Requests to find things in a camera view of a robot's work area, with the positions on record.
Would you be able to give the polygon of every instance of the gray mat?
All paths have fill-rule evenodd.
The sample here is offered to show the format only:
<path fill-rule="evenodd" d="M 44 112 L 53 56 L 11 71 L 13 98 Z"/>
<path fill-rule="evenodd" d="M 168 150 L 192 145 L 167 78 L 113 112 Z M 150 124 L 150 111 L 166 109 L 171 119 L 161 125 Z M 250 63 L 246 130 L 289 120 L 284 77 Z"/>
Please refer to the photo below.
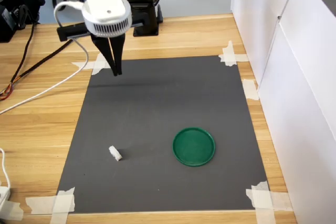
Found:
<path fill-rule="evenodd" d="M 123 72 L 91 77 L 58 188 L 76 187 L 75 212 L 253 209 L 245 190 L 266 175 L 237 66 L 218 56 L 130 60 Z M 186 127 L 214 137 L 207 165 L 174 157 Z"/>

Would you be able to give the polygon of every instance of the robotic arm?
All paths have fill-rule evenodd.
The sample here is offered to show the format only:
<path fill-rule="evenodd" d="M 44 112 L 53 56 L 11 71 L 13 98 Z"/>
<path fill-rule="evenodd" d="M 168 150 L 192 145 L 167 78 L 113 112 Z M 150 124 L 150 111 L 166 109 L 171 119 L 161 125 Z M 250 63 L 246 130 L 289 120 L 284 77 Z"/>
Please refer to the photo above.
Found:
<path fill-rule="evenodd" d="M 159 23 L 163 21 L 158 6 L 159 0 L 81 0 L 81 2 L 61 2 L 57 11 L 64 5 L 72 6 L 82 12 L 84 23 L 57 29 L 61 41 L 83 36 L 91 36 L 92 42 L 104 55 L 114 76 L 121 75 L 121 59 L 125 33 L 135 26 L 135 36 L 159 34 Z"/>

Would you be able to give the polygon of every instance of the white device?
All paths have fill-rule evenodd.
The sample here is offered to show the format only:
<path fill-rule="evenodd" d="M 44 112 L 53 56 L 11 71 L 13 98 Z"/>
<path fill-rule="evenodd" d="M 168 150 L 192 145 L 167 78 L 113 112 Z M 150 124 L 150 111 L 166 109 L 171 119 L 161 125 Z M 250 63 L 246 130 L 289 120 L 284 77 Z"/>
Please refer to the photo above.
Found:
<path fill-rule="evenodd" d="M 132 10 L 127 0 L 86 0 L 61 2 L 54 10 L 55 18 L 62 6 L 81 10 L 85 25 L 97 37 L 113 38 L 125 34 L 132 26 Z"/>

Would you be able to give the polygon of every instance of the small white object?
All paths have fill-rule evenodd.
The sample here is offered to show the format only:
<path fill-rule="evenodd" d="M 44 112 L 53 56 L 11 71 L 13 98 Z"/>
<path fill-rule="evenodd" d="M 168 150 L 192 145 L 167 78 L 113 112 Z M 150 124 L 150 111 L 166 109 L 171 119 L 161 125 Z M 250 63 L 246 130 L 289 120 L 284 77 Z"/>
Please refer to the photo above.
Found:
<path fill-rule="evenodd" d="M 122 156 L 120 155 L 120 153 L 114 146 L 111 146 L 109 148 L 109 151 L 112 154 L 112 156 L 115 158 L 115 160 L 119 161 L 120 159 L 122 159 Z"/>

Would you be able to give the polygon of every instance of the power adapter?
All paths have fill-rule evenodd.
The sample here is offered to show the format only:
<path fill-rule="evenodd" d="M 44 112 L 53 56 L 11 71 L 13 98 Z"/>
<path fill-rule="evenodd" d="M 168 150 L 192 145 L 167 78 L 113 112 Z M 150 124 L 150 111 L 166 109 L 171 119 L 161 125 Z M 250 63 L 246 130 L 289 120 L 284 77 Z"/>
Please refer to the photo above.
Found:
<path fill-rule="evenodd" d="M 4 205 L 4 202 L 9 199 L 11 195 L 11 191 L 6 186 L 0 186 L 0 212 L 2 209 L 2 206 Z"/>

